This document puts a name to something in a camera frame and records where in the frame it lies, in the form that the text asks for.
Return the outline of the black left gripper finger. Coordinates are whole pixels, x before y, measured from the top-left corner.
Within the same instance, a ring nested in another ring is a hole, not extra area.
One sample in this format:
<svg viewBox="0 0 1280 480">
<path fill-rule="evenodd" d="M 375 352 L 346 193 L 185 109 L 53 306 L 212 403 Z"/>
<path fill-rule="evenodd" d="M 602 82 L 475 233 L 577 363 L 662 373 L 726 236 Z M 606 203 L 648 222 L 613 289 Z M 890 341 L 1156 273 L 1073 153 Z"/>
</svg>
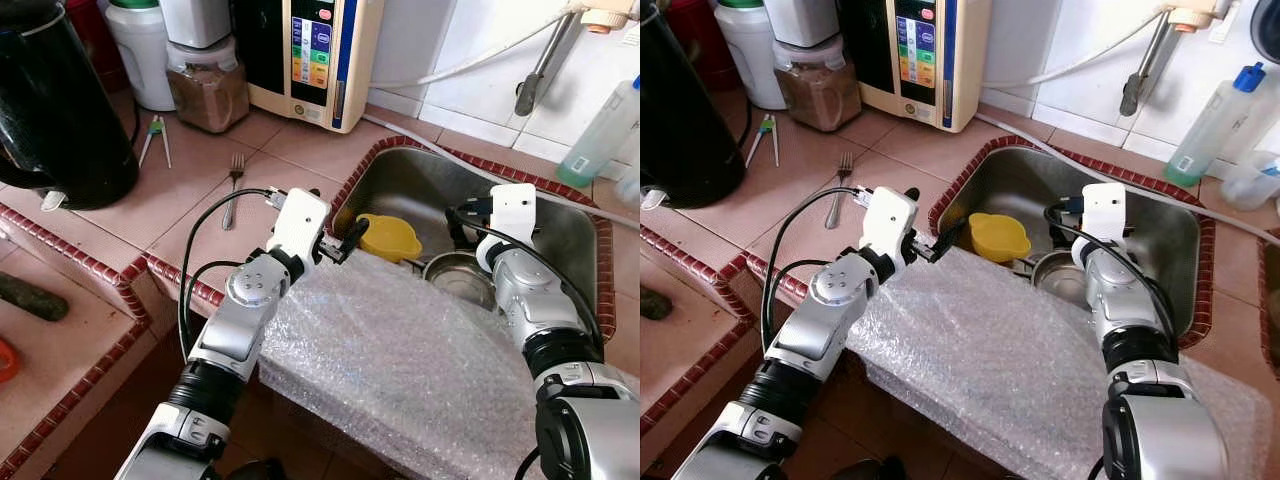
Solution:
<svg viewBox="0 0 1280 480">
<path fill-rule="evenodd" d="M 933 244 L 933 262 L 938 262 L 957 242 L 968 224 L 968 216 L 960 218 L 943 230 Z"/>
<path fill-rule="evenodd" d="M 357 250 L 360 241 L 364 234 L 369 230 L 370 221 L 367 218 L 357 218 L 355 224 L 347 232 L 340 244 L 335 251 L 335 264 L 343 264 L 351 253 Z"/>
</svg>

